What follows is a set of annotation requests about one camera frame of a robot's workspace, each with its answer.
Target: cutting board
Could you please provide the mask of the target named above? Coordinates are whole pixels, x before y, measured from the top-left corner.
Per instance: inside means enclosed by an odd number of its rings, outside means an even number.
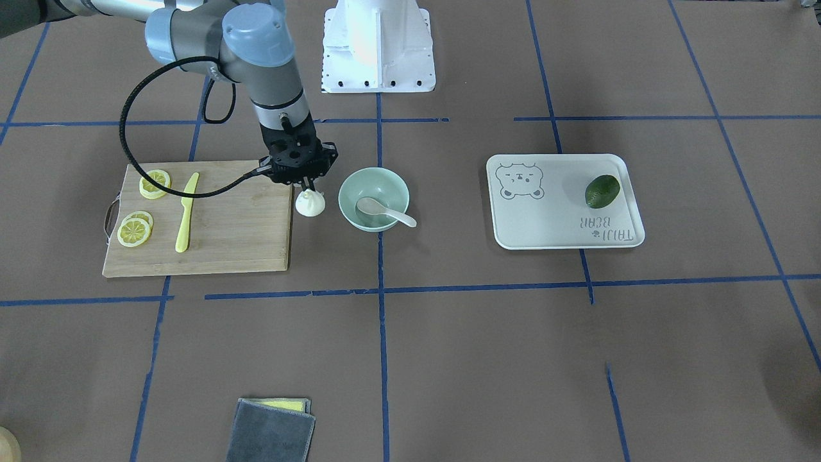
[[[145,171],[162,169],[172,188],[185,189],[193,172],[200,172],[196,192],[210,192],[258,167],[254,160],[220,162],[164,162],[142,164]],[[207,275],[284,271],[291,250],[293,188],[254,177],[223,194],[194,199],[190,245],[177,253],[174,245],[182,219],[179,196],[159,199],[140,195],[140,174],[131,165],[120,192],[120,210],[108,244],[103,276]],[[138,247],[117,240],[122,219],[144,210],[154,217],[151,237]]]

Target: white spoon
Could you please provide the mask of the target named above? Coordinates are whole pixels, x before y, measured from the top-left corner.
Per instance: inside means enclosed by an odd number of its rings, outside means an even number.
[[[412,219],[410,216],[405,215],[401,212],[397,212],[396,210],[388,209],[386,206],[380,204],[376,199],[373,197],[363,197],[356,202],[356,208],[361,210],[362,213],[367,215],[387,215],[398,219],[404,224],[407,224],[411,228],[416,228],[416,220]]]

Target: knife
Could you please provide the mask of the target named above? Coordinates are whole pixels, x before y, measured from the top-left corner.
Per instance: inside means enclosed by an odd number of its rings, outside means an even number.
[[[200,172],[194,172],[186,184],[184,192],[193,194],[197,189],[197,180],[200,179]],[[191,235],[191,206],[194,204],[194,199],[190,197],[182,198],[182,223],[180,223],[180,232],[177,233],[177,245],[174,249],[177,253],[183,253],[188,250],[188,239]]]

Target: green bowl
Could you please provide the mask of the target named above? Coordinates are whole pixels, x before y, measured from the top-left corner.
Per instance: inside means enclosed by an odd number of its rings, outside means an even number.
[[[397,219],[387,215],[366,215],[356,208],[362,197],[373,197],[388,209],[407,212],[411,193],[402,178],[381,167],[368,167],[351,174],[339,187],[339,210],[357,228],[378,233],[390,229]]]

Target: bear face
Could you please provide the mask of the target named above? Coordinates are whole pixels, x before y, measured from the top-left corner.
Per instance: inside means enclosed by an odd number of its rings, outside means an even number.
[[[496,169],[496,178],[502,184],[499,194],[505,199],[512,199],[516,196],[530,196],[534,199],[544,197],[542,189],[542,169],[535,165],[511,164],[509,166],[500,165]]]

